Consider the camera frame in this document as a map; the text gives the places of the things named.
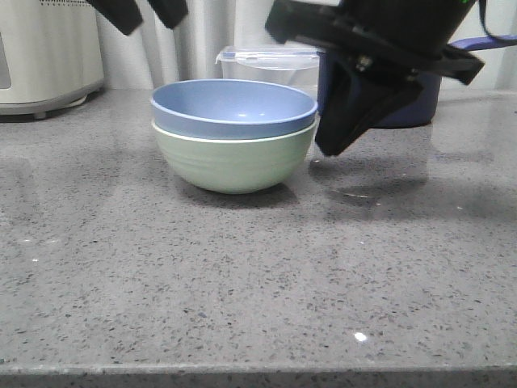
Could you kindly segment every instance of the stacked bowls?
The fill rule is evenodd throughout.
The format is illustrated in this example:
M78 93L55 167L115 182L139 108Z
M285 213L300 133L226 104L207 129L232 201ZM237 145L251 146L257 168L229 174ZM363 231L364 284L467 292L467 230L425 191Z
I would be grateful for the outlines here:
M256 192L305 159L317 104L287 86L237 79L176 82L154 91L153 128L172 169L200 188Z

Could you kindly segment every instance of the container lid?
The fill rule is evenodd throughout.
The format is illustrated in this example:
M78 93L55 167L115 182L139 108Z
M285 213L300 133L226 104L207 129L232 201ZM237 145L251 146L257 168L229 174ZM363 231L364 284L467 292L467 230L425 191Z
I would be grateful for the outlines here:
M245 48L226 46L217 55L216 63L218 61L237 62L265 70L302 70L319 66L319 56L314 47L273 44Z

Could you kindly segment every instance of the bowl rim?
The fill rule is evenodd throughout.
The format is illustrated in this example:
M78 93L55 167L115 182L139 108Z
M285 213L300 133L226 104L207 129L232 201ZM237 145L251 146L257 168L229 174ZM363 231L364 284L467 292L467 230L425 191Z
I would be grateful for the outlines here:
M158 93L161 89L165 89L165 88L167 88L167 87L169 87L171 85L177 85L177 84L180 84L180 83L198 83L198 82L223 82L223 83L236 83L236 82L238 82L238 83L256 83L256 84L263 84L263 85L268 85L268 86L274 86L274 87L278 87L280 89L288 89L288 90L294 91L294 92L296 92L298 94L304 95L305 97L307 97L308 99L313 101L313 106L308 111L306 111L304 113L301 113L300 115L287 117L285 119L269 120L269 121L233 121L233 120L217 120L217 119L210 119L210 118L207 118L207 117L199 117L199 116L188 115L188 114L185 114L185 113L181 113L181 112L175 111L173 109L165 108L161 104L159 104L157 101L155 101L155 99L154 99L154 96L156 95L156 93ZM280 85L278 83L273 83L273 82L251 81L251 80L248 80L248 79L234 79L234 78L188 79L186 81L179 81L179 82L168 83L166 85L163 85L163 86L160 86L160 87L154 89L153 94L151 95L151 98L150 98L150 102L151 102L151 104L156 109L159 109L161 111L164 111L164 112L167 112L167 113L170 113L170 114L174 114L174 115L182 117L184 119L203 121L205 123L229 124L229 125L236 125L236 126L239 126L239 125L245 126L245 125L282 124L282 123L286 123L286 122L289 122L289 121L300 120L300 119L303 119L303 118L305 118L307 116L311 116L311 115L315 114L316 110L317 110L317 101L314 100L310 95L308 95L304 91L296 89L295 87Z
M158 127L154 119L151 120L151 125L153 126L154 130L162 135L166 135L168 137L175 137L177 139L185 140L185 141L196 141L199 143L214 143L214 144L248 144L248 143L260 143L265 141L274 141L274 140L282 140L287 139L289 137L295 137L297 135L301 135L302 133L306 133L308 131L312 131L317 126L317 120L314 120L311 125L299 129L296 132L287 133L285 135L280 136L274 136L274 137L259 137L257 139L203 139L202 137L189 137L189 136L183 136L178 135L177 133L171 133L164 129L161 129Z

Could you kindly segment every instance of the quartz countertop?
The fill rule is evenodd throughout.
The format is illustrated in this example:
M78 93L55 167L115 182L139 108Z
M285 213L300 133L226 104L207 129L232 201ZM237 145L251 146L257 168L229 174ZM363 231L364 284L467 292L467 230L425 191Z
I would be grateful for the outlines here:
M517 93L244 196L172 172L149 96L0 122L0 386L517 386Z

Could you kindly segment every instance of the white curtain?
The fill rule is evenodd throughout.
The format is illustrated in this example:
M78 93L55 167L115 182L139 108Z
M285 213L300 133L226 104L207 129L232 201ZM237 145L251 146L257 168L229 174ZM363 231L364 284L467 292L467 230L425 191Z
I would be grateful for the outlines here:
M305 0L335 5L339 0ZM189 15L174 30L165 28L146 0L137 0L144 23L123 36L98 17L106 86L115 89L153 89L190 78L219 78L217 54L226 45L273 43L264 29L273 0L187 0ZM517 34L517 2L491 0L488 23L494 33ZM453 39L483 36L477 7ZM517 90L517 48L477 53L486 66L471 87ZM462 87L445 80L443 88Z

